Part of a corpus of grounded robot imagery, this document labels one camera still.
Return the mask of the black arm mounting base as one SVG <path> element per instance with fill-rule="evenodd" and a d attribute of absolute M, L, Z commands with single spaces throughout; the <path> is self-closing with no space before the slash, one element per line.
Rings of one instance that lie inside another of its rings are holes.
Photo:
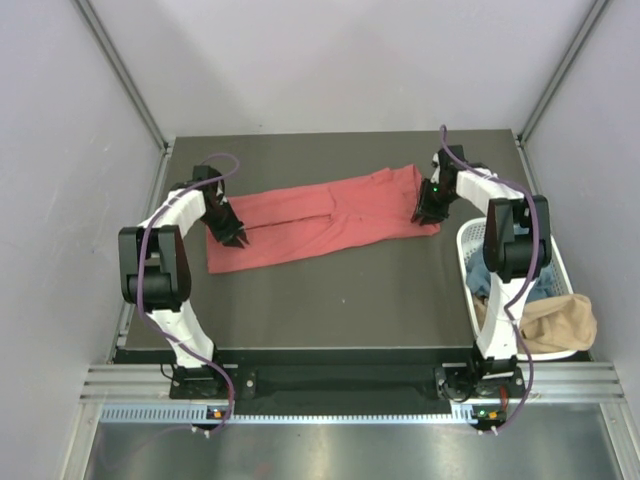
<path fill-rule="evenodd" d="M 222 384 L 228 375 L 239 398 L 374 392 L 431 399 L 437 396 L 436 371 L 447 362 L 460 371 L 456 379 L 470 386 L 486 378 L 509 379 L 518 370 L 515 357 L 484 358 L 477 348 L 215 350 L 194 367 L 177 360 L 175 369 L 184 382 Z"/>

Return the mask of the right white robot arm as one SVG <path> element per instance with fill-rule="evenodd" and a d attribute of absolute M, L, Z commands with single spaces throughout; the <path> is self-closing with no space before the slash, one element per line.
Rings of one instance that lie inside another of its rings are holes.
<path fill-rule="evenodd" d="M 467 370 L 469 388 L 487 396 L 516 375 L 519 322 L 540 272 L 552 260 L 549 207 L 545 197 L 499 178 L 481 163 L 463 158 L 460 145 L 443 145 L 432 159 L 432 176 L 421 181 L 411 221 L 438 225 L 450 205 L 469 201 L 485 215 L 482 254 L 490 273 L 484 325 Z"/>

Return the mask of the red t shirt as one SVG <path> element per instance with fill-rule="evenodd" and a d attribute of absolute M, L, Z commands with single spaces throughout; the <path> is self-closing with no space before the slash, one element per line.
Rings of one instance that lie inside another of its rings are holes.
<path fill-rule="evenodd" d="M 433 236 L 437 225 L 411 221 L 421 174 L 415 165 L 316 185 L 236 196 L 230 204 L 249 245 L 225 247 L 207 236 L 210 274 L 268 267 L 385 240 Z"/>

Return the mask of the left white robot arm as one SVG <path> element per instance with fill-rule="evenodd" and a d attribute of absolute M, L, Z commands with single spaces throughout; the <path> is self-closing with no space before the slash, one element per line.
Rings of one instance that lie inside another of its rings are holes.
<path fill-rule="evenodd" d="M 194 167 L 192 179 L 170 190 L 150 218 L 118 233 L 124 300 L 172 347 L 178 379 L 192 379 L 209 397 L 220 394 L 231 380 L 215 362 L 215 343 L 204 333 L 190 301 L 184 238 L 201 222 L 223 247 L 249 245 L 245 226 L 226 195 L 227 177 L 209 165 Z"/>

